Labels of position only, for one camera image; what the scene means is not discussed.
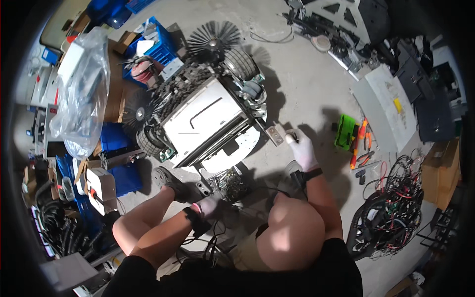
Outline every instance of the white box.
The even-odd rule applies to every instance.
[[[360,79],[353,88],[381,150],[399,153],[417,129],[416,117],[401,82],[381,65]],[[400,102],[400,111],[394,102]]]

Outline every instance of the circular brush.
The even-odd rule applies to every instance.
[[[233,23],[210,21],[197,28],[188,39],[188,51],[202,62],[218,63],[224,60],[226,49],[240,43],[241,34]]]
[[[147,108],[150,103],[150,93],[140,88],[125,99],[122,116],[123,130],[125,134],[135,139],[137,132],[142,130],[143,124],[150,120],[152,112]]]

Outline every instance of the black wristband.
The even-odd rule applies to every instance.
[[[313,169],[310,172],[301,172],[297,170],[291,173],[290,177],[292,178],[294,183],[303,190],[307,186],[307,181],[311,180],[314,177],[319,176],[322,173],[323,171],[321,168]]]
[[[305,172],[305,183],[307,183],[312,178],[319,176],[322,173],[323,170],[321,168],[313,169],[310,172]]]
[[[211,224],[201,220],[201,217],[191,208],[185,207],[183,211],[186,214],[186,219],[191,222],[191,228],[195,231],[193,234],[194,238],[200,237],[211,229]]]

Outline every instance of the pile of screws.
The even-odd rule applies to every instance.
[[[250,194],[250,187],[243,182],[238,170],[231,167],[206,180],[213,192],[223,191],[226,193],[224,200],[234,203]]]

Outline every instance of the white glove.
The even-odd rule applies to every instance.
[[[300,129],[287,130],[285,134],[285,141],[289,144],[292,152],[294,152],[294,158],[302,167],[304,172],[313,169],[318,166],[317,159],[315,158],[314,146],[312,141],[305,135]]]

